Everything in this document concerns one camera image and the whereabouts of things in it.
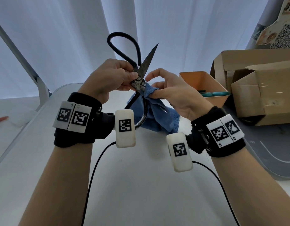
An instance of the orange container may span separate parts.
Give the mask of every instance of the orange container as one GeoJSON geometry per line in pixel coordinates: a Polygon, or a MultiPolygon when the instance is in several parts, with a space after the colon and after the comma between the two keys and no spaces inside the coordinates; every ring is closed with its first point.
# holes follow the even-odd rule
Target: orange container
{"type": "MultiPolygon", "coordinates": [[[[206,92],[227,92],[221,84],[204,71],[180,72],[180,77],[196,90],[206,90],[206,92]]],[[[227,98],[228,96],[217,96],[206,99],[214,106],[221,108],[227,98]]]]}

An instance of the blue towel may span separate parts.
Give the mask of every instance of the blue towel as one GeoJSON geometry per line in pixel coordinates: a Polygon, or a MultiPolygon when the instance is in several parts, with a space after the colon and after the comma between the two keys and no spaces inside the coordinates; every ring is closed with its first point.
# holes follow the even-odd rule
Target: blue towel
{"type": "MultiPolygon", "coordinates": [[[[158,88],[152,87],[146,83],[145,91],[141,92],[141,95],[144,96],[144,98],[148,101],[147,119],[142,124],[142,127],[155,132],[164,131],[167,134],[177,133],[180,118],[180,115],[177,113],[177,111],[165,106],[160,99],[152,99],[148,97],[156,89],[158,88]]],[[[144,112],[142,97],[139,97],[132,104],[130,109],[133,110],[134,123],[136,124],[142,118],[144,112]]]]}

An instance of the white backdrop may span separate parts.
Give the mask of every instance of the white backdrop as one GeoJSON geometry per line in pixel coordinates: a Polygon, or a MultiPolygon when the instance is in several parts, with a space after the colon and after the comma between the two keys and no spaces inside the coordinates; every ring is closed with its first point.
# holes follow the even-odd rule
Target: white backdrop
{"type": "MultiPolygon", "coordinates": [[[[54,91],[119,58],[106,43],[114,31],[132,35],[143,59],[159,43],[149,71],[209,72],[222,50],[245,49],[267,1],[0,0],[0,25],[54,91]]],[[[124,40],[113,43],[136,60],[134,46],[124,40]]],[[[0,98],[37,95],[7,49],[0,39],[0,98]]]]}

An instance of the black wrist strap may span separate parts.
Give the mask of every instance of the black wrist strap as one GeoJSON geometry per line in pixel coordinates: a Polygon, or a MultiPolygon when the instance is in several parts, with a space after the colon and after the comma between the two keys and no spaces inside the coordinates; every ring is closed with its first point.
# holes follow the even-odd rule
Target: black wrist strap
{"type": "Polygon", "coordinates": [[[65,148],[73,146],[77,143],[94,143],[95,128],[92,119],[96,117],[96,113],[101,111],[102,104],[97,99],[82,93],[74,92],[68,98],[68,102],[91,107],[91,112],[84,133],[72,132],[65,129],[57,128],[55,131],[54,144],[57,147],[65,148]]]}
{"type": "Polygon", "coordinates": [[[224,147],[219,147],[217,142],[214,140],[211,132],[209,131],[207,124],[210,124],[213,121],[216,121],[222,117],[224,117],[226,113],[217,106],[214,106],[207,114],[201,116],[200,118],[195,119],[194,121],[191,121],[192,124],[192,134],[193,133],[201,133],[202,136],[205,137],[206,143],[207,143],[207,153],[211,157],[225,157],[229,156],[242,148],[245,147],[245,141],[243,138],[228,144],[224,147]]]}

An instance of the qr code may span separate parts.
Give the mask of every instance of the qr code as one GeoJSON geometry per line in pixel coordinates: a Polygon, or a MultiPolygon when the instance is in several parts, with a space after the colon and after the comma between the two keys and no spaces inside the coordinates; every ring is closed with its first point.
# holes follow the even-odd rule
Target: qr code
{"type": "Polygon", "coordinates": [[[173,144],[173,150],[175,156],[184,156],[187,154],[186,148],[185,148],[185,143],[177,143],[173,144]]]}
{"type": "Polygon", "coordinates": [[[88,116],[89,116],[88,113],[82,113],[82,112],[79,112],[79,111],[75,111],[74,117],[72,119],[72,124],[86,126],[87,125],[88,116]]]}
{"type": "Polygon", "coordinates": [[[227,129],[229,130],[231,135],[240,131],[234,120],[231,120],[231,121],[225,123],[225,126],[227,127],[227,129]]]}
{"type": "Polygon", "coordinates": [[[59,114],[57,116],[58,121],[68,122],[70,119],[71,109],[69,108],[60,108],[59,114]]]}
{"type": "Polygon", "coordinates": [[[211,133],[217,142],[229,137],[229,134],[223,126],[219,126],[218,128],[211,130],[211,133]]]}
{"type": "Polygon", "coordinates": [[[271,48],[290,48],[290,24],[285,24],[271,48]]]}
{"type": "Polygon", "coordinates": [[[131,131],[131,119],[119,120],[119,132],[131,131]]]}

